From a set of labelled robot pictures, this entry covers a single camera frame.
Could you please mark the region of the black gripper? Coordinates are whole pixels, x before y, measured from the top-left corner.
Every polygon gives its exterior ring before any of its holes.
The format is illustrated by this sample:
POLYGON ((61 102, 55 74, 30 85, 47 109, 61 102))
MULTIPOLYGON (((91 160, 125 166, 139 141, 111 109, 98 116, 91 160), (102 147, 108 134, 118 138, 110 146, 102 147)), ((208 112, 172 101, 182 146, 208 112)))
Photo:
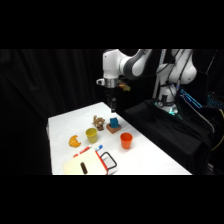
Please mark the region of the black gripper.
POLYGON ((108 106, 111 108, 111 112, 115 112, 116 111, 117 89, 116 88, 106 88, 105 93, 106 93, 106 97, 107 97, 108 106))

